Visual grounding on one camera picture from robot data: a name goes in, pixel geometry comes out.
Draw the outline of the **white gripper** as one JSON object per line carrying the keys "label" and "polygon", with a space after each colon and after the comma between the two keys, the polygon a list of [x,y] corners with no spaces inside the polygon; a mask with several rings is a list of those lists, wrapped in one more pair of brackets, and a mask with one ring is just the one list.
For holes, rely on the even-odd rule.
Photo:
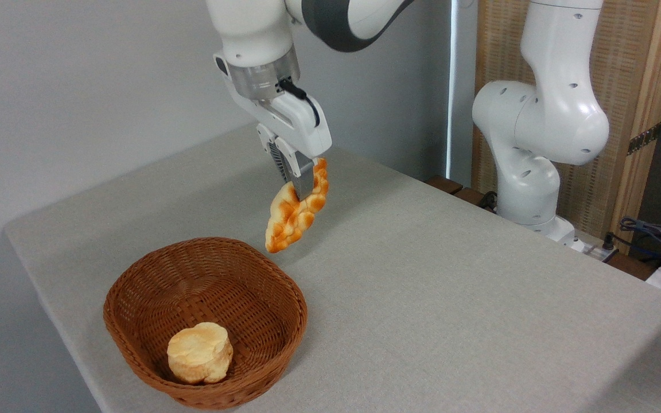
{"label": "white gripper", "polygon": [[309,96],[318,112],[319,124],[305,100],[283,92],[268,101],[252,101],[238,94],[227,73],[222,77],[234,102],[259,121],[256,130],[260,142],[284,182],[293,184],[299,201],[306,199],[314,189],[314,160],[310,158],[322,156],[332,145],[328,124],[317,100]]}

